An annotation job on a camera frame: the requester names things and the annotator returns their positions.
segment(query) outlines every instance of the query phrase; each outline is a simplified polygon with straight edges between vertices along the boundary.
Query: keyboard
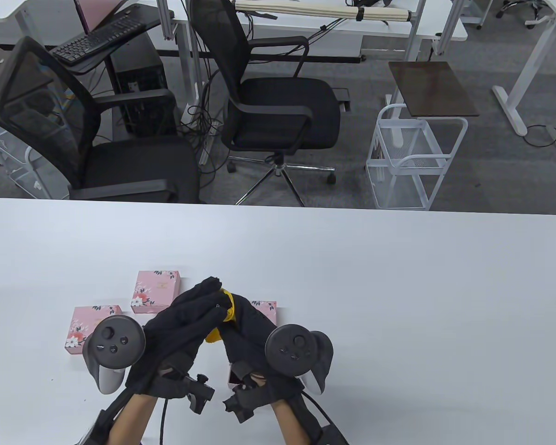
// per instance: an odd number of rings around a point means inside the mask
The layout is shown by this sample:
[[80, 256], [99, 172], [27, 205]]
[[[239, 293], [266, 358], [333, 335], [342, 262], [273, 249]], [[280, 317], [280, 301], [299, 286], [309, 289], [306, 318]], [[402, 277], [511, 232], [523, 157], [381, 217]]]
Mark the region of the keyboard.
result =
[[52, 54], [64, 65], [75, 65], [106, 47], [126, 41], [129, 36], [141, 34], [146, 30], [146, 24], [128, 16], [129, 12], [86, 36], [79, 36], [60, 45]]

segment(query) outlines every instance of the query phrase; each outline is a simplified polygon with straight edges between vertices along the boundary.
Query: chair armrest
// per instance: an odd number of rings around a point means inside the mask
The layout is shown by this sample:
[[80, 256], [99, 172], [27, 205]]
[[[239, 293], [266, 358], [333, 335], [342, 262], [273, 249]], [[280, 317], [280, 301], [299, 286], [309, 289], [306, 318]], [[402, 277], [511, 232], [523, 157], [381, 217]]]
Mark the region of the chair armrest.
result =
[[306, 121], [313, 120], [313, 112], [304, 105], [246, 105], [233, 102], [235, 108], [247, 114], [278, 114], [279, 116], [305, 116]]
[[304, 116], [305, 121], [297, 134], [297, 138], [293, 144], [288, 148], [289, 153], [292, 154], [299, 149], [303, 142], [303, 138], [307, 129], [313, 121], [313, 112], [309, 107], [304, 105], [245, 105], [239, 102], [234, 102], [233, 105], [242, 113], [247, 114], [277, 114], [279, 116]]
[[150, 91], [140, 91], [139, 93], [124, 93], [122, 95], [105, 95], [94, 97], [99, 110], [107, 111], [110, 108], [121, 105], [132, 105], [136, 103], [160, 101], [166, 99], [176, 106], [175, 96], [168, 89], [151, 89]]
[[173, 111], [177, 107], [175, 96], [168, 89], [151, 89], [150, 91], [124, 93], [122, 95], [106, 95], [94, 97], [93, 99], [96, 102], [100, 113], [113, 107], [141, 104], [145, 102], [165, 102], [165, 105], [161, 105], [164, 107], [165, 114], [161, 119], [161, 123], [159, 124], [155, 135], [159, 135], [161, 133], [162, 129], [168, 123], [168, 119], [174, 119]]
[[301, 60], [295, 71], [293, 77], [299, 76], [299, 71], [305, 63], [305, 59], [309, 53], [309, 39], [305, 36], [288, 36], [284, 38], [252, 38], [248, 40], [250, 48], [257, 48], [263, 46], [304, 46], [305, 50], [301, 55]]
[[102, 187], [90, 187], [87, 189], [70, 189], [70, 199], [73, 201], [125, 201], [123, 197], [128, 195], [147, 195], [148, 193], [166, 192], [168, 202], [171, 197], [177, 195], [176, 188], [166, 179], [155, 179], [151, 181], [128, 182], [126, 184], [115, 184]]

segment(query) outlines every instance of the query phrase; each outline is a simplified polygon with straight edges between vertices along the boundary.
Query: chair backrest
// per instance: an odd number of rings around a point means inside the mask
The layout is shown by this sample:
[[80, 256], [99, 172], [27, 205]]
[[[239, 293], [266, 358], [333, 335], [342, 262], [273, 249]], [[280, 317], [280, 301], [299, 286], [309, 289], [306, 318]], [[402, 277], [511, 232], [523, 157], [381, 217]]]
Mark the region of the chair backrest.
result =
[[20, 39], [0, 77], [0, 127], [78, 188], [100, 124], [87, 89], [35, 40]]
[[235, 7], [229, 0], [193, 0], [190, 21], [221, 70], [229, 95], [239, 100], [240, 79], [251, 50]]

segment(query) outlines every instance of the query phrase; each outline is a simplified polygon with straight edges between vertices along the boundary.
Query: robotic hand device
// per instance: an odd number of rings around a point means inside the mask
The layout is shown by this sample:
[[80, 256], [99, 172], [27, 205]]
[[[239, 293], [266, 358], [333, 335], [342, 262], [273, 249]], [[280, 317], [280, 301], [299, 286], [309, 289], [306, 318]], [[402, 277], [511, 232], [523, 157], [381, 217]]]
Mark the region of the robotic hand device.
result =
[[[221, 330], [221, 334], [226, 344], [225, 338], [230, 337], [230, 332]], [[132, 318], [114, 315], [100, 322], [83, 348], [85, 363], [99, 391], [112, 394], [121, 387], [125, 369], [138, 362], [145, 353], [145, 346], [144, 330]], [[302, 390], [303, 384], [315, 394], [321, 394], [325, 390], [325, 379], [333, 357], [333, 346], [327, 335], [318, 331], [310, 332], [297, 324], [280, 326], [267, 337], [262, 354], [271, 368], [267, 372], [272, 373], [273, 384], [259, 387], [250, 377], [251, 366], [245, 362], [234, 362], [232, 372], [242, 384], [234, 388], [233, 396], [224, 402], [226, 410], [235, 413], [239, 422], [244, 422], [253, 416], [254, 409], [274, 402], [280, 394], [279, 398], [284, 398], [291, 406], [309, 436], [311, 445], [348, 445], [321, 407]], [[189, 369], [192, 364], [193, 359], [182, 352], [168, 356], [163, 368], [172, 369], [174, 378], [158, 376], [152, 385], [155, 389], [158, 386], [164, 394], [172, 394], [172, 398], [186, 397], [190, 401], [191, 410], [200, 414], [206, 402], [212, 399], [214, 389], [206, 385], [208, 378], [205, 375], [192, 379], [187, 372], [177, 373], [177, 370]], [[280, 387], [281, 384], [290, 389], [284, 390]], [[295, 390], [291, 396], [284, 397], [292, 388]], [[78, 445], [105, 445], [115, 417], [135, 393], [135, 390], [125, 388], [107, 409], [100, 412], [96, 422]], [[320, 410], [328, 420], [328, 426], [320, 426], [316, 417], [307, 409], [301, 394]]]

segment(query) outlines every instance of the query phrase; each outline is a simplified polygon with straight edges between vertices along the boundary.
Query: black glove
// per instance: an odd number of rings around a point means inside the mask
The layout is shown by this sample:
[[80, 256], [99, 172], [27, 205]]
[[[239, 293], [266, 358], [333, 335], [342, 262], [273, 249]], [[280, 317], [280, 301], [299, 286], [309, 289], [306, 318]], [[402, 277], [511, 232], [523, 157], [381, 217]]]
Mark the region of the black glove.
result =
[[[282, 399], [300, 396], [303, 384], [299, 379], [287, 377], [272, 369], [265, 358], [265, 342], [276, 326], [249, 300], [232, 294], [235, 307], [234, 320], [222, 323], [219, 332], [232, 371], [244, 382], [236, 388], [235, 396], [225, 401], [227, 411], [235, 411], [240, 422], [253, 415], [253, 409]], [[266, 384], [259, 387], [250, 375], [262, 376]]]
[[146, 348], [132, 366], [126, 387], [135, 394], [181, 398], [181, 382], [205, 337], [227, 317], [231, 301], [217, 278], [206, 278], [174, 299], [144, 326]]

